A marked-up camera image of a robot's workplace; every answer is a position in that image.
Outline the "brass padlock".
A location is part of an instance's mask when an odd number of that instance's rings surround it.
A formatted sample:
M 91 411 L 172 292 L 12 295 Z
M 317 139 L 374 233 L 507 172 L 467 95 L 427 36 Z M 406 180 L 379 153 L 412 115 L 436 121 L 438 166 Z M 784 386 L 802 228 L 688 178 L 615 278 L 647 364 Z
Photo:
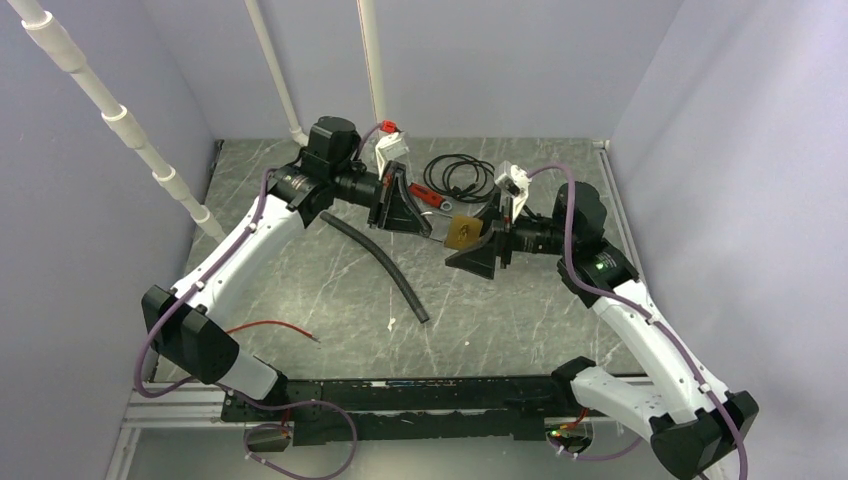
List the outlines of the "brass padlock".
M 443 247 L 453 250 L 463 250 L 480 240 L 483 236 L 484 222 L 476 217 L 455 215 L 441 217 L 446 220 L 442 233 L 436 232 L 431 239 Z

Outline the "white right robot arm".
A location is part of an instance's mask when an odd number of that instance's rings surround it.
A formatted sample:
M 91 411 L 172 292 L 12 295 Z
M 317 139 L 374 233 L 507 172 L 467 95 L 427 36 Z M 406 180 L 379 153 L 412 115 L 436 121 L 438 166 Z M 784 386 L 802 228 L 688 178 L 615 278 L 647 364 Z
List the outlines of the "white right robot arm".
M 607 211 L 597 190 L 564 184 L 550 216 L 524 213 L 525 191 L 509 184 L 474 216 L 451 221 L 447 265 L 484 278 L 516 252 L 557 257 L 562 283 L 624 342 L 653 384 L 645 391 L 578 357 L 552 373 L 551 401 L 574 415 L 596 410 L 650 445 L 678 479 L 703 477 L 730 454 L 750 473 L 746 436 L 759 407 L 734 392 L 681 340 L 626 255 L 605 236 Z

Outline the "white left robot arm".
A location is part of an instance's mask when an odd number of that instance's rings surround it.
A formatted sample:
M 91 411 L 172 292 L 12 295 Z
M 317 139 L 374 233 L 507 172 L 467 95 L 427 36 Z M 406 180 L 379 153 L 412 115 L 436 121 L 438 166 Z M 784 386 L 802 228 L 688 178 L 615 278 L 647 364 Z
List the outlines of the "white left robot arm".
M 244 350 L 218 325 L 247 281 L 335 201 L 367 209 L 370 227 L 428 237 L 432 226 L 408 191 L 403 133 L 388 120 L 375 147 L 378 169 L 361 159 L 367 139 L 344 118 L 324 116 L 311 128 L 295 160 L 267 169 L 252 206 L 199 266 L 170 288 L 152 286 L 141 304 L 145 346 L 190 378 L 247 398 L 264 420 L 289 401 L 288 379 Z

